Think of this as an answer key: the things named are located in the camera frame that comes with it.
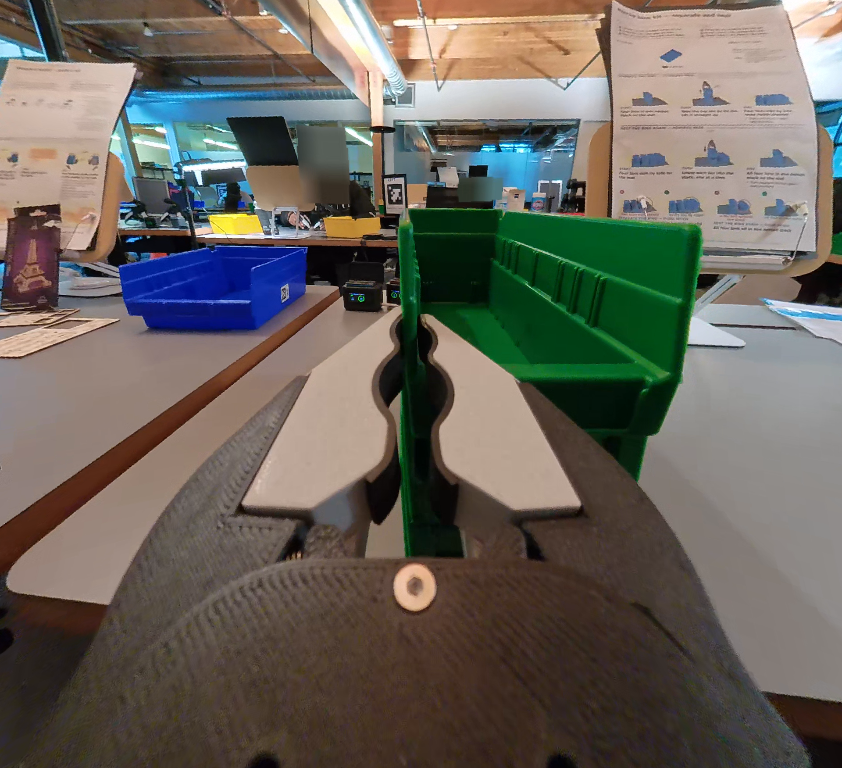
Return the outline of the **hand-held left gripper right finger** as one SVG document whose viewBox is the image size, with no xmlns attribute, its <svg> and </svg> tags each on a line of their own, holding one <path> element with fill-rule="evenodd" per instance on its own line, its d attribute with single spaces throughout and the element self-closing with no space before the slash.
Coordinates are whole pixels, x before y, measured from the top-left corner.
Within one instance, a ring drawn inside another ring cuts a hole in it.
<svg viewBox="0 0 842 768">
<path fill-rule="evenodd" d="M 521 385 L 436 318 L 426 368 L 430 498 L 447 524 L 518 524 L 577 514 L 582 503 Z"/>
</svg>

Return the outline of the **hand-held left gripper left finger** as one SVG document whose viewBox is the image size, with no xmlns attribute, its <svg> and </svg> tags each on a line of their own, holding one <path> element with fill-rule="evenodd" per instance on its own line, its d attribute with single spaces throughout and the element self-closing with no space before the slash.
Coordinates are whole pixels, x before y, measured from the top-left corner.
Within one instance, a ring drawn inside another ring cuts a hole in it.
<svg viewBox="0 0 842 768">
<path fill-rule="evenodd" d="M 393 309 L 307 376 L 243 496 L 250 513 L 315 525 L 380 524 L 400 487 L 390 404 L 402 384 Z"/>
</svg>

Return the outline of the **grey desk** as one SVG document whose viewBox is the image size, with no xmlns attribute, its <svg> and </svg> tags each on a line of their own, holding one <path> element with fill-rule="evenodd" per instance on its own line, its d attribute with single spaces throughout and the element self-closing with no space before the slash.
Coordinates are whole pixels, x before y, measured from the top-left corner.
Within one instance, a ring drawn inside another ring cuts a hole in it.
<svg viewBox="0 0 842 768">
<path fill-rule="evenodd" d="M 692 347 L 639 478 L 761 689 L 840 700 L 840 346 L 762 307 L 710 306 L 739 349 Z M 30 598 L 107 605 L 188 477 L 294 376 L 372 315 L 340 302 L 15 564 Z"/>
<path fill-rule="evenodd" d="M 338 298 L 308 287 L 254 331 L 150 330 L 121 312 L 2 360 L 2 573 Z"/>
</svg>

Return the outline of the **blue plastic bin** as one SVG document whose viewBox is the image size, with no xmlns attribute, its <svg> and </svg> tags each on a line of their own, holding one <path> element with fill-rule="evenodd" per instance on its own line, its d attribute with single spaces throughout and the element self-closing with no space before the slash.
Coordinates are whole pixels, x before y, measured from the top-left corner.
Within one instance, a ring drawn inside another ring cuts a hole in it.
<svg viewBox="0 0 842 768">
<path fill-rule="evenodd" d="M 216 246 L 119 269 L 129 315 L 149 329 L 251 331 L 303 297 L 304 247 Z"/>
</svg>

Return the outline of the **beige stand with black sheet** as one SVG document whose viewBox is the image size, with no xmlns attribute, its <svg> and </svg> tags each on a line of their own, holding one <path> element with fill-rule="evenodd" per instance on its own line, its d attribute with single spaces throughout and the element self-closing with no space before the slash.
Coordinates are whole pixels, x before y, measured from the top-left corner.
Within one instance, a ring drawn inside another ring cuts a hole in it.
<svg viewBox="0 0 842 768">
<path fill-rule="evenodd" d="M 311 228 L 308 212 L 314 205 L 304 193 L 298 156 L 282 116 L 235 116 L 226 123 L 246 162 L 246 179 L 256 209 L 281 215 L 295 234 Z"/>
</svg>

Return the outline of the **beige document holder stand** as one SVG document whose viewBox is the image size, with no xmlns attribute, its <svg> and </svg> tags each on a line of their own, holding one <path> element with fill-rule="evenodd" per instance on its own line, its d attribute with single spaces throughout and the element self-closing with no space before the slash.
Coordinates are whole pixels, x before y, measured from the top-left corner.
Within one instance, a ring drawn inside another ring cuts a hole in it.
<svg viewBox="0 0 842 768">
<path fill-rule="evenodd" d="M 61 298 L 89 299 L 121 293 L 119 267 L 108 259 L 117 247 L 121 204 L 132 200 L 120 158 L 109 153 L 104 174 L 99 223 L 85 249 L 61 252 L 59 288 Z"/>
<path fill-rule="evenodd" d="M 702 317 L 703 310 L 727 294 L 742 280 L 752 276 L 779 276 L 794 278 L 812 273 L 830 258 L 833 242 L 833 191 L 835 147 L 828 132 L 818 126 L 818 191 L 817 191 L 817 249 L 814 254 L 794 258 L 784 268 L 772 271 L 754 270 L 747 274 L 727 272 L 696 301 L 696 308 L 690 320 L 689 346 L 702 348 L 741 349 L 745 341 L 726 333 L 723 329 Z M 592 135 L 587 162 L 587 190 L 584 214 L 591 218 L 605 218 L 610 213 L 610 160 L 612 123 L 602 123 Z"/>
</svg>

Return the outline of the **wooden model part sheet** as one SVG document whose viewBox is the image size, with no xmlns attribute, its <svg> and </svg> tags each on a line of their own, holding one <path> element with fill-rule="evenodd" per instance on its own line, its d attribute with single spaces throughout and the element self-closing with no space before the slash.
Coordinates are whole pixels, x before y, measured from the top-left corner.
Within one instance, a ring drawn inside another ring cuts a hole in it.
<svg viewBox="0 0 842 768">
<path fill-rule="evenodd" d="M 41 311 L 2 311 L 1 329 L 40 328 L 72 318 L 79 313 L 77 308 Z"/>
<path fill-rule="evenodd" d="M 16 360 L 120 322 L 119 318 L 66 318 L 1 339 L 1 359 Z"/>
</svg>

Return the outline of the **interior glass window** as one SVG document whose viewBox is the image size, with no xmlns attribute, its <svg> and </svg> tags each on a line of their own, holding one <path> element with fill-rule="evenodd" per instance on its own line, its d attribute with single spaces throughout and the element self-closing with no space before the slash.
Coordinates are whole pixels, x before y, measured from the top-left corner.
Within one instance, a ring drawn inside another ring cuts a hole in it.
<svg viewBox="0 0 842 768">
<path fill-rule="evenodd" d="M 545 192 L 547 212 L 561 211 L 567 181 L 574 177 L 574 158 L 582 122 L 579 119 L 403 120 L 386 142 L 386 168 L 405 173 L 423 202 L 435 186 L 464 189 L 466 205 L 478 205 L 487 188 L 469 190 L 462 179 L 489 178 L 498 184 L 501 208 L 504 187 L 532 194 Z"/>
</svg>

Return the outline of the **black floor lamp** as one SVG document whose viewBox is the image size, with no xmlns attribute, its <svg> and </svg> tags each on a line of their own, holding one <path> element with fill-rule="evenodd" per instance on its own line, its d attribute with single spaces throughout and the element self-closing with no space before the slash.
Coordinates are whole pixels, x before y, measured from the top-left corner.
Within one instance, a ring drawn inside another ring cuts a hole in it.
<svg viewBox="0 0 842 768">
<path fill-rule="evenodd" d="M 379 213 L 385 215 L 385 138 L 387 135 L 394 134 L 395 128 L 391 125 L 373 124 L 370 131 L 373 153 L 373 199 Z"/>
</svg>

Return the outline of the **white blue printed leaflet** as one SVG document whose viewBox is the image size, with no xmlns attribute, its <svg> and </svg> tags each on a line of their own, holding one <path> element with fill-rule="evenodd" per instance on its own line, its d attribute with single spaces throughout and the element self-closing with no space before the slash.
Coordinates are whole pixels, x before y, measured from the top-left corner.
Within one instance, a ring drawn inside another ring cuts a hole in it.
<svg viewBox="0 0 842 768">
<path fill-rule="evenodd" d="M 772 312 L 813 336 L 841 344 L 841 308 L 762 298 Z"/>
</svg>

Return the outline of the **purple tower model box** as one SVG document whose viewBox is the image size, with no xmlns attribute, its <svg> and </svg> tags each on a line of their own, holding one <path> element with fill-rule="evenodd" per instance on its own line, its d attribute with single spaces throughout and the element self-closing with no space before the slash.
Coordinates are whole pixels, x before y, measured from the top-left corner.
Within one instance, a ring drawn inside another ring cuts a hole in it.
<svg viewBox="0 0 842 768">
<path fill-rule="evenodd" d="M 60 254 L 60 205 L 14 208 L 7 220 L 2 310 L 55 310 Z"/>
</svg>

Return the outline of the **instruction sheet with tan figures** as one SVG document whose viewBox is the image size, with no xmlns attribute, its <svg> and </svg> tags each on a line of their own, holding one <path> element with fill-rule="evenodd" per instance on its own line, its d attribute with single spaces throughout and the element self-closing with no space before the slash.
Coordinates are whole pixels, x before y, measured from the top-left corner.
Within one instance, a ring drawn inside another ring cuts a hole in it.
<svg viewBox="0 0 842 768">
<path fill-rule="evenodd" d="M 10 59 L 1 85 L 1 245 L 20 207 L 58 205 L 61 247 L 100 224 L 111 138 L 136 78 L 129 62 Z"/>
</svg>

